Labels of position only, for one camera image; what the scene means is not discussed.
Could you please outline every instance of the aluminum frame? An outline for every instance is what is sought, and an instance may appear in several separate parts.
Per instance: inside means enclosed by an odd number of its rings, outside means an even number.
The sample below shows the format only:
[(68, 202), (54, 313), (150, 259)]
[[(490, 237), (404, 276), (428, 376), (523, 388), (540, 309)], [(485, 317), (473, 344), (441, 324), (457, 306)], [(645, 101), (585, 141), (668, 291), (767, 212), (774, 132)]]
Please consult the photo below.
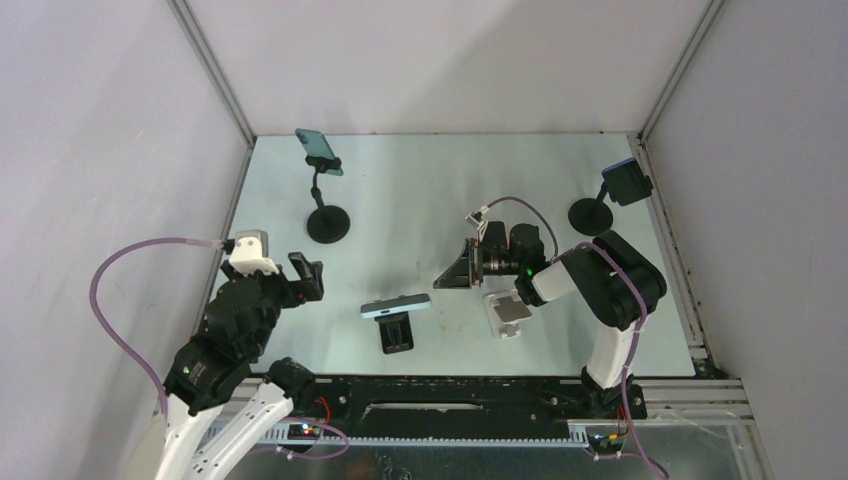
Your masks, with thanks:
[(206, 35), (203, 34), (203, 29), (200, 28), (200, 23), (194, 16), (194, 11), (186, 0), (168, 0), (168, 5), (171, 6), (174, 17), (185, 32), (191, 48), (197, 54), (197, 59), (209, 75), (209, 81), (212, 82), (212, 86), (215, 87), (215, 91), (218, 92), (221, 101), (224, 102), (224, 107), (235, 122), (236, 128), (239, 129), (247, 147), (253, 148), (256, 143), (256, 133), (250, 126), (250, 122), (248, 122), (247, 116), (242, 110), (238, 98), (236, 98), (232, 85), (227, 80), (227, 76), (224, 75), (224, 70), (218, 63)]

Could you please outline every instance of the gray wall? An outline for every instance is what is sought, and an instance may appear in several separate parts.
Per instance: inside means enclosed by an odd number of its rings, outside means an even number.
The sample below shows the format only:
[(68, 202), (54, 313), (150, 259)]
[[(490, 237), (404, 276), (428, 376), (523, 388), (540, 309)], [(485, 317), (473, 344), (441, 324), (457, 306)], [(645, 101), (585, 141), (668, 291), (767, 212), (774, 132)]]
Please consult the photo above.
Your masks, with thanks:
[[(167, 3), (12, 0), (0, 15), (0, 476), (111, 479), (154, 408), (88, 305), (138, 240), (219, 234), (245, 146)], [(212, 253), (136, 252), (103, 309), (160, 374)]]
[(781, 479), (845, 478), (848, 3), (728, 2), (649, 141)]
[(192, 2), (251, 125), (636, 130), (707, 0)]

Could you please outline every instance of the phone stand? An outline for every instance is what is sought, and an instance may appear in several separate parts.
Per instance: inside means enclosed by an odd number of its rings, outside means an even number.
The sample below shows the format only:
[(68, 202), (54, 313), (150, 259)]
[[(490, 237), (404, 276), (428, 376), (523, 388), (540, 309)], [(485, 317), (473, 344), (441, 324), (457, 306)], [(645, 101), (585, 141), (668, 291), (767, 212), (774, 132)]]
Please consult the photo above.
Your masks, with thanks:
[(581, 198), (568, 209), (568, 223), (583, 235), (598, 236), (612, 228), (612, 210), (604, 203), (607, 183), (595, 198)]
[(380, 325), (380, 342), (386, 355), (412, 350), (415, 346), (409, 312), (382, 315), (375, 317), (374, 321)]
[(341, 207), (324, 205), (321, 189), (318, 188), (318, 174), (325, 173), (330, 169), (338, 170), (341, 168), (342, 161), (339, 158), (330, 160), (321, 157), (306, 157), (306, 163), (315, 167), (315, 174), (312, 175), (311, 193), (312, 198), (315, 199), (315, 204), (318, 206), (306, 219), (306, 233), (309, 234), (309, 238), (318, 243), (336, 243), (344, 238), (350, 230), (350, 217)]
[(612, 210), (604, 203), (609, 193), (610, 200), (622, 207), (651, 196), (654, 189), (651, 179), (642, 173), (639, 162), (628, 158), (601, 171), (604, 183), (595, 198), (583, 198), (568, 209), (568, 223), (575, 230), (596, 237), (612, 228)]

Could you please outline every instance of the smartphone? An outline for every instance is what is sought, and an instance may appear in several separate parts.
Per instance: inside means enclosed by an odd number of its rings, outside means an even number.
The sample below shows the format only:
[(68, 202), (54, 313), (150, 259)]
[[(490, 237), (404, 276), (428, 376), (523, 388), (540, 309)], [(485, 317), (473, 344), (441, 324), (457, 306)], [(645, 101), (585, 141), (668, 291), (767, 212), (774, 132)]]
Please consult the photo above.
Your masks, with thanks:
[(419, 293), (418, 295), (400, 296), (391, 300), (377, 300), (359, 308), (362, 318), (381, 317), (392, 313), (410, 312), (412, 310), (423, 310), (432, 304), (430, 295)]
[[(303, 145), (303, 149), (306, 150), (307, 156), (327, 158), (330, 160), (336, 158), (336, 155), (333, 153), (333, 149), (330, 148), (330, 143), (327, 141), (327, 137), (318, 130), (298, 128), (294, 131), (294, 135), (298, 140), (300, 140), (300, 144)], [(326, 173), (336, 176), (342, 176), (344, 174), (341, 167), (339, 167), (338, 170), (327, 170)]]

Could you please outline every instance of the purple cable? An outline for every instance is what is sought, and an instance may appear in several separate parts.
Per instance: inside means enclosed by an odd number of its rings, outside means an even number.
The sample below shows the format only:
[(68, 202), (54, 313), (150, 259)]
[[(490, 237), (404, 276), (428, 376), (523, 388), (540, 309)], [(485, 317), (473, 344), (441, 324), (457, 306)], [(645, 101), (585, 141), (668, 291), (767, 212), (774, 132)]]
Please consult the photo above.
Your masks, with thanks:
[(639, 293), (639, 289), (636, 288), (636, 285), (633, 283), (633, 280), (624, 273), (624, 269), (622, 269), (612, 257), (609, 256), (607, 252), (603, 249), (590, 242), (583, 242), (575, 248), (589, 248), (594, 251), (601, 258), (606, 261), (615, 273), (618, 274), (618, 277), (627, 285), (627, 289), (630, 290), (630, 293), (636, 298), (636, 303), (639, 304), (639, 311), (641, 316), (639, 320), (636, 321), (636, 328), (633, 332), (633, 341), (630, 343), (630, 350), (627, 352), (627, 357), (624, 360), (624, 367), (621, 369), (621, 398), (622, 403), (624, 404), (624, 413), (625, 420), (630, 426), (630, 433), (633, 436), (633, 441), (636, 442), (636, 449), (639, 450), (639, 456), (641, 456), (642, 461), (645, 462), (645, 465), (653, 471), (658, 477), (668, 479), (668, 472), (665, 471), (662, 467), (657, 468), (655, 464), (657, 463), (651, 457), (645, 453), (645, 449), (642, 447), (642, 442), (639, 441), (639, 436), (636, 434), (636, 429), (633, 425), (633, 417), (630, 414), (630, 402), (627, 400), (627, 372), (630, 370), (630, 364), (633, 362), (633, 357), (636, 355), (636, 346), (639, 344), (639, 336), (641, 335), (642, 326), (645, 324), (645, 321), (648, 319), (648, 306), (645, 305), (645, 299), (642, 298), (642, 295)]
[(538, 210), (536, 210), (536, 207), (534, 207), (533, 205), (530, 205), (530, 203), (528, 203), (526, 200), (520, 199), (518, 197), (512, 197), (512, 196), (496, 198), (496, 199), (492, 200), (491, 202), (489, 202), (486, 206), (489, 207), (489, 208), (492, 208), (493, 206), (495, 206), (495, 205), (497, 205), (497, 204), (499, 204), (499, 203), (501, 203), (505, 200), (512, 200), (513, 202), (518, 202), (518, 203), (524, 205), (525, 207), (527, 207), (528, 209), (530, 209), (531, 212), (535, 213), (536, 216), (539, 217), (539, 220), (541, 220), (542, 223), (545, 224), (545, 228), (548, 229), (548, 233), (551, 235), (551, 240), (554, 242), (554, 256), (551, 257), (551, 258), (556, 258), (559, 255), (559, 242), (557, 242), (556, 235), (554, 234), (554, 229), (551, 228), (551, 224), (548, 223), (547, 220), (545, 220), (544, 215), (542, 215)]
[(274, 446), (257, 448), (255, 450), (250, 451), (250, 453), (248, 453), (247, 455), (255, 455), (257, 453), (277, 452), (277, 449), (279, 449), (280, 453), (285, 453), (286, 455), (291, 455), (292, 457), (295, 457), (295, 458), (302, 458), (304, 460), (328, 460), (330, 458), (338, 457), (339, 455), (345, 453), (350, 448), (350, 439), (347, 438), (347, 435), (345, 435), (344, 432), (342, 432), (341, 430), (339, 430), (338, 428), (336, 428), (332, 425), (328, 425), (326, 423), (316, 422), (314, 420), (309, 420), (307, 418), (300, 418), (300, 417), (286, 417), (282, 421), (283, 422), (305, 423), (307, 425), (312, 425), (313, 427), (318, 427), (318, 428), (321, 428), (323, 430), (329, 430), (329, 431), (335, 433), (336, 435), (338, 435), (339, 438), (342, 439), (342, 441), (344, 442), (344, 446), (340, 450), (335, 451), (333, 453), (328, 453), (327, 455), (304, 455), (302, 453), (297, 453), (297, 452), (292, 452), (291, 450), (286, 450), (285, 448), (283, 448), (279, 445), (274, 445)]
[(97, 268), (97, 271), (94, 272), (94, 277), (91, 279), (91, 287), (88, 290), (88, 301), (91, 303), (91, 310), (94, 312), (94, 316), (97, 317), (97, 321), (100, 322), (100, 326), (103, 327), (103, 330), (106, 331), (106, 334), (121, 347), (127, 355), (132, 358), (135, 363), (138, 364), (144, 370), (144, 373), (150, 377), (150, 380), (156, 385), (156, 391), (159, 394), (159, 410), (165, 415), (165, 418), (168, 418), (168, 396), (165, 394), (165, 387), (162, 385), (162, 381), (159, 379), (159, 376), (156, 375), (156, 371), (153, 370), (153, 367), (147, 363), (141, 355), (138, 354), (127, 342), (118, 335), (118, 332), (112, 328), (112, 325), (109, 324), (109, 321), (106, 320), (106, 317), (103, 316), (103, 312), (100, 310), (100, 305), (97, 304), (97, 287), (100, 284), (100, 279), (103, 277), (103, 273), (109, 268), (109, 265), (115, 263), (116, 260), (123, 257), (124, 255), (138, 250), (139, 248), (149, 247), (151, 245), (162, 245), (166, 243), (179, 243), (184, 245), (191, 245), (196, 247), (207, 247), (207, 248), (215, 248), (219, 249), (223, 246), (220, 240), (194, 240), (191, 238), (181, 238), (181, 237), (163, 237), (163, 238), (153, 238), (150, 240), (145, 240), (143, 242), (134, 243), (128, 247), (124, 247), (117, 252), (113, 253), (112, 256), (107, 258), (100, 267)]

